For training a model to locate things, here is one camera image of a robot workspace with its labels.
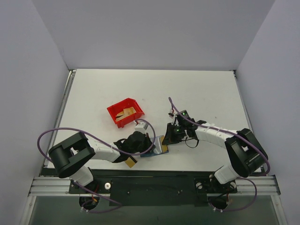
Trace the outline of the blue leather card holder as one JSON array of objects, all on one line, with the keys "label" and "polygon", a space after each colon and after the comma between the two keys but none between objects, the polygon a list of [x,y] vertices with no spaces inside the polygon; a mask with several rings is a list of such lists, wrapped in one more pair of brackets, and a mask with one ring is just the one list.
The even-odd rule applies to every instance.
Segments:
[{"label": "blue leather card holder", "polygon": [[146,158],[146,157],[153,157],[153,156],[158,156],[158,155],[164,154],[164,153],[162,153],[162,145],[163,145],[162,141],[164,140],[164,138],[165,138],[164,135],[156,137],[155,142],[154,142],[155,147],[152,150],[148,151],[147,153],[142,154],[140,157]]}]

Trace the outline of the red plastic bin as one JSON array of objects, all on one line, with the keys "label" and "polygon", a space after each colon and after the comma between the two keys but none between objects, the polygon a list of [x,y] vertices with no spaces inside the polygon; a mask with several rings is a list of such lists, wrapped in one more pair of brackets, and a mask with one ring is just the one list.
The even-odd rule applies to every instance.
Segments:
[{"label": "red plastic bin", "polygon": [[123,128],[145,114],[137,101],[132,98],[126,98],[108,107],[107,110],[118,128]]}]

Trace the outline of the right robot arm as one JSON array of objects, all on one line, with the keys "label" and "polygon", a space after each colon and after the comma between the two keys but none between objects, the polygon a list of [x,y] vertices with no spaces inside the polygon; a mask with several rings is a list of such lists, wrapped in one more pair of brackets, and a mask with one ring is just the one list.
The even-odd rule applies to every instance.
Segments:
[{"label": "right robot arm", "polygon": [[169,116],[173,121],[167,124],[163,145],[196,140],[196,144],[208,142],[226,149],[230,164],[220,167],[210,175],[209,185],[215,192],[221,191],[236,178],[251,176],[268,161],[263,147],[248,128],[228,130],[204,120],[195,121],[186,110],[177,114],[171,110]]}]

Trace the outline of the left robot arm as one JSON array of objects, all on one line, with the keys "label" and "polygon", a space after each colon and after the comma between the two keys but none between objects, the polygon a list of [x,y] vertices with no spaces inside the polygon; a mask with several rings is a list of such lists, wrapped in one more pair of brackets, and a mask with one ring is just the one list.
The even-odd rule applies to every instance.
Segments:
[{"label": "left robot arm", "polygon": [[56,144],[49,150],[49,157],[59,178],[71,178],[80,184],[80,188],[91,193],[96,189],[96,180],[85,164],[90,159],[121,163],[133,154],[148,153],[155,144],[148,134],[135,131],[127,139],[120,139],[112,147],[105,148],[99,141],[88,140],[86,135],[78,132]]}]

